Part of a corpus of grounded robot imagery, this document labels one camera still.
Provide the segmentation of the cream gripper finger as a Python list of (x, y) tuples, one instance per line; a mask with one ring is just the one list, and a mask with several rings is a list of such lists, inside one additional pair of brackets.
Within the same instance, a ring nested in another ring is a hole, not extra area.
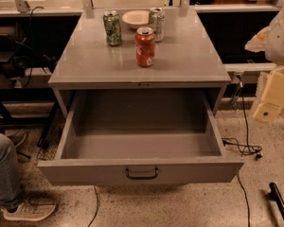
[(252, 118), (260, 123), (276, 119), (284, 109), (284, 66), (260, 73), (256, 96)]
[(266, 26), (261, 31), (259, 31), (255, 36), (249, 40), (246, 45), (245, 49), (250, 52), (263, 52), (265, 51), (266, 46), (266, 36), (269, 31), (269, 28)]

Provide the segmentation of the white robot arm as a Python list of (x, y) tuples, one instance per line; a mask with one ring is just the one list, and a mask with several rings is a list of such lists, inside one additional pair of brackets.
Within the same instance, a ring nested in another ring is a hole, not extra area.
[(276, 64), (270, 73), (258, 78), (257, 99), (253, 104), (252, 118), (268, 123), (284, 109), (284, 6), (271, 23), (259, 31), (245, 45), (251, 52), (261, 52)]

